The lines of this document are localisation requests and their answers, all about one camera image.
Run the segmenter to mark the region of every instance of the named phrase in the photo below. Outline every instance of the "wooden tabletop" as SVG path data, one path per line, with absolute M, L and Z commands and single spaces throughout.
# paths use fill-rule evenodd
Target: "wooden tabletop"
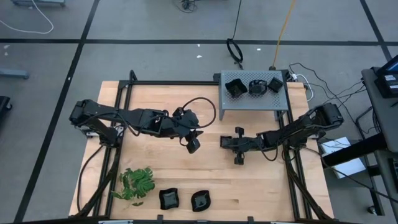
M 117 87 L 118 82 L 103 82 L 98 103 L 113 106 Z M 297 119 L 308 111 L 305 89 L 302 83 L 288 83 L 288 89 L 293 117 Z M 153 108 L 173 113 L 177 107 L 198 96 L 207 97 L 218 106 L 218 86 L 135 85 L 132 88 L 130 110 Z M 212 119 L 213 110 L 206 101 L 195 101 L 189 108 L 196 113 L 201 125 Z M 282 147 L 274 162 L 265 160 L 261 152 L 248 152 L 243 166 L 234 165 L 232 151 L 220 148 L 220 136 L 235 136 L 236 126 L 245 129 L 245 136 L 279 129 L 273 111 L 226 111 L 222 121 L 217 118 L 211 126 L 202 129 L 204 133 L 198 137 L 201 147 L 194 154 L 189 154 L 177 139 L 160 139 L 143 134 L 135 137 L 126 131 L 118 171 L 150 167 L 154 171 L 156 188 L 142 200 L 144 204 L 140 207 L 115 198 L 111 218 L 155 220 L 157 215 L 163 214 L 165 220 L 244 221 L 248 216 L 253 216 L 255 221 L 293 221 L 287 174 L 280 156 Z M 308 140 L 307 146 L 317 149 L 316 142 L 312 140 Z M 82 164 L 98 147 L 97 138 L 88 140 Z M 273 157 L 275 151 L 266 154 Z M 98 186 L 103 156 L 104 150 L 85 169 L 81 206 Z M 308 191 L 325 213 L 332 217 L 319 156 L 305 150 L 301 151 L 301 156 Z M 118 182 L 116 190 L 121 187 Z M 178 188 L 180 206 L 161 210 L 159 190 L 171 187 Z M 203 212 L 192 212 L 190 199 L 199 190 L 210 191 L 211 206 Z M 296 191 L 300 214 L 304 217 L 302 196 L 297 188 Z M 100 214 L 104 213 L 107 194 L 106 189 Z M 76 213 L 75 192 L 70 214 Z

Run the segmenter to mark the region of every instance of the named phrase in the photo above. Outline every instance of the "artificial plant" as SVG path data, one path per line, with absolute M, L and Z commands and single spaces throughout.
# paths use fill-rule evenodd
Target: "artificial plant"
M 137 169 L 132 171 L 127 168 L 124 173 L 120 173 L 119 181 L 123 184 L 120 192 L 112 192 L 112 196 L 118 199 L 134 200 L 140 199 L 147 195 L 148 192 L 155 188 L 154 180 L 152 180 L 153 172 L 147 167 L 145 169 Z M 144 202 L 135 202 L 133 206 L 140 206 Z

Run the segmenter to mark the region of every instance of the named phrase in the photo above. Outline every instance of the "yellow cable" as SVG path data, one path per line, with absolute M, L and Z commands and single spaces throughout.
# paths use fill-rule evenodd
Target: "yellow cable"
M 295 2 L 296 2 L 296 0 L 292 0 L 292 3 L 291 3 L 291 5 L 290 5 L 289 12 L 287 13 L 287 16 L 286 16 L 286 19 L 285 19 L 284 26 L 282 27 L 282 30 L 280 31 L 279 38 L 278 38 L 278 44 L 276 45 L 276 51 L 275 51 L 274 62 L 272 63 L 272 66 L 273 66 L 273 67 L 275 67 L 276 58 L 278 57 L 278 50 L 279 50 L 279 43 L 280 43 L 280 40 L 281 40 L 281 38 L 282 38 L 282 36 L 283 36 L 283 34 L 284 34 L 284 32 L 285 32 L 286 24 L 287 24 L 287 21 L 289 20 L 290 13 L 291 13 L 292 10 L 293 10 L 293 7 L 294 7 Z

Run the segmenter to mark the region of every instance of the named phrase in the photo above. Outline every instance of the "black metal frame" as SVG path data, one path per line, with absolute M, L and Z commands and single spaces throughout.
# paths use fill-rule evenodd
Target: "black metal frame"
M 290 100 L 289 100 L 289 93 L 287 89 L 287 84 L 286 84 L 286 76 L 285 74 L 289 72 L 288 70 L 281 70 L 283 74 L 283 79 L 284 79 L 284 86 L 285 86 L 285 91 L 286 91 L 286 98 L 287 98 L 287 103 L 288 103 L 288 112 L 287 112 L 287 117 L 288 117 L 288 122 L 293 122 L 293 114 L 292 114 L 292 109 L 290 107 Z M 130 80 L 120 80 L 119 85 L 118 85 L 118 92 L 116 94 L 116 101 L 115 101 L 115 107 L 119 107 L 121 103 L 121 96 L 123 93 L 123 90 L 127 88 L 127 94 L 126 94 L 126 100 L 124 103 L 124 109 L 129 108 L 129 102 L 131 99 L 131 94 L 132 94 L 132 87 L 133 85 L 210 85 L 210 86 L 218 86 L 219 85 L 219 74 L 215 74 L 213 76 L 213 81 L 139 81 L 137 80 L 137 77 L 134 75 L 134 72 L 130 72 Z M 281 119 L 279 119 L 279 126 L 283 127 L 284 126 L 284 120 L 283 116 L 280 116 Z M 116 153 L 120 154 L 121 153 L 121 148 L 122 144 L 118 148 L 116 148 Z M 101 168 L 101 176 L 99 178 L 99 184 L 104 181 L 104 178 L 106 176 L 108 166 L 109 166 L 109 160 L 111 156 L 111 148 L 107 148 L 105 155 L 104 155 L 104 160 L 103 160 L 103 165 Z M 286 152 L 285 156 L 285 163 L 286 165 L 290 163 L 290 154 L 288 150 L 284 150 Z M 296 168 L 297 168 L 297 174 L 298 177 L 305 186 L 305 177 L 304 177 L 304 172 L 303 172 L 303 167 L 302 167 L 302 161 L 300 157 L 300 152 L 295 151 L 295 163 L 296 163 Z M 111 215 L 111 208 L 113 204 L 113 198 L 110 194 L 112 190 L 114 190 L 115 185 L 117 181 L 117 176 L 115 175 L 114 178 L 112 178 L 111 182 L 109 183 L 109 194 L 106 202 L 106 210 L 105 210 L 105 217 L 110 217 Z M 289 181 L 289 191 L 290 191 L 290 197 L 292 201 L 292 209 L 293 209 L 293 214 L 294 214 L 294 219 L 298 220 L 300 219 L 300 210 L 299 210 L 299 205 L 297 201 L 297 194 L 295 191 L 295 184 L 294 182 L 288 178 Z M 303 203 L 304 203 L 304 209 L 305 209 L 305 216 L 306 219 L 312 219 L 312 212 L 311 208 L 307 202 L 307 199 L 303 196 Z M 101 206 L 101 198 L 98 199 L 97 203 L 95 204 L 94 210 L 93 210 L 93 216 L 99 215 L 99 210 Z M 248 217 L 248 222 L 250 223 L 250 220 L 252 220 L 253 223 L 270 223 L 270 222 L 254 222 L 254 219 L 252 217 Z M 143 222 L 143 223 L 148 223 L 148 222 L 154 222 L 155 220 L 135 220 L 134 223 L 136 222 Z M 194 221 L 178 221 L 179 223 L 197 223 L 196 220 Z

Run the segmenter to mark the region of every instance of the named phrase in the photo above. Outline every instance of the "black desk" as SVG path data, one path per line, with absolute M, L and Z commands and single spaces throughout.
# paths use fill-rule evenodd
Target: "black desk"
M 379 90 L 374 84 L 377 76 L 373 70 L 363 70 L 362 76 L 368 95 L 371 99 L 373 110 L 376 114 L 377 120 L 379 121 L 381 133 L 325 156 L 324 160 L 329 166 L 335 166 L 337 164 L 374 153 L 377 166 L 367 167 L 370 176 L 381 175 L 384 185 L 386 186 L 388 196 L 398 199 L 398 191 L 396 190 L 389 164 L 387 162 L 389 158 L 398 159 L 398 105 L 391 107 L 392 104 L 398 101 L 398 98 L 385 99 L 381 96 Z M 384 215 L 379 196 L 375 193 L 371 193 L 371 195 L 377 214 Z M 391 202 L 391 206 L 394 216 L 396 220 L 398 220 L 398 204 Z

